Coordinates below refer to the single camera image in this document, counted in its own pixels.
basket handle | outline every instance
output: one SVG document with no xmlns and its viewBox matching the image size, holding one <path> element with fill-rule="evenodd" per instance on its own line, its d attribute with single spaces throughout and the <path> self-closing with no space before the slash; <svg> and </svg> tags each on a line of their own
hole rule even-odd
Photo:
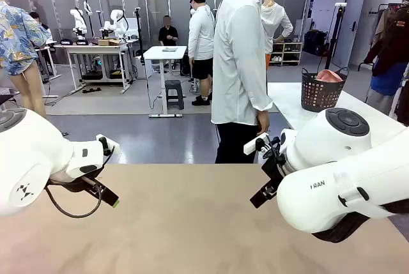
<svg viewBox="0 0 409 274">
<path fill-rule="evenodd" d="M 336 71 L 336 74 L 341 73 L 341 71 L 346 70 L 346 77 L 348 78 L 348 75 L 350 74 L 350 69 L 345 66 L 344 68 L 340 68 L 338 71 Z"/>
</svg>

step stool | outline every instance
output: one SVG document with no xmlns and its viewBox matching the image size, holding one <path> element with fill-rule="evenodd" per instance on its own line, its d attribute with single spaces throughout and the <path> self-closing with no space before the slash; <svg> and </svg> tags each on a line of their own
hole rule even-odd
<svg viewBox="0 0 409 274">
<path fill-rule="evenodd" d="M 167 106 L 178 105 L 180 110 L 185 108 L 185 103 L 183 101 L 183 91 L 181 90 L 180 80 L 165 80 L 166 89 L 166 102 Z M 177 96 L 168 95 L 169 90 L 176 90 Z"/>
</svg>

shoe rack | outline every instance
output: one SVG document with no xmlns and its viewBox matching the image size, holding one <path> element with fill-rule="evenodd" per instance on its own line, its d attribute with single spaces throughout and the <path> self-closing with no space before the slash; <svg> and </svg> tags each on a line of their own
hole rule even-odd
<svg viewBox="0 0 409 274">
<path fill-rule="evenodd" d="M 299 65 L 302 53 L 302 44 L 303 44 L 302 42 L 275 43 L 273 45 L 273 52 L 271 54 L 270 65 L 272 66 Z"/>
</svg>

hand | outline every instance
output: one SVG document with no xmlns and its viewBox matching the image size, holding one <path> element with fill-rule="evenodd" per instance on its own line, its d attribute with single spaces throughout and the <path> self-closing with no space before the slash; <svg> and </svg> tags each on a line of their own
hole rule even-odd
<svg viewBox="0 0 409 274">
<path fill-rule="evenodd" d="M 257 136 L 259 136 L 262 133 L 267 132 L 268 127 L 270 127 L 270 118 L 268 117 L 268 111 L 259 111 L 257 119 L 260 128 L 260 132 L 257 133 Z"/>
</svg>

brown laundry basket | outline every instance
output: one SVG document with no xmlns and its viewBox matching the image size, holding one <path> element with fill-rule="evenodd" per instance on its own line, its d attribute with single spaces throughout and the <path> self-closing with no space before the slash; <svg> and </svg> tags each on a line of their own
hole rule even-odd
<svg viewBox="0 0 409 274">
<path fill-rule="evenodd" d="M 305 68 L 302 69 L 301 83 L 301 107 L 305 110 L 320 112 L 322 110 L 333 108 L 338 102 L 339 95 L 343 90 L 346 78 L 349 74 L 348 68 L 342 68 L 336 72 L 343 81 L 341 82 L 323 82 L 316 80 L 317 73 L 309 73 Z"/>
</svg>

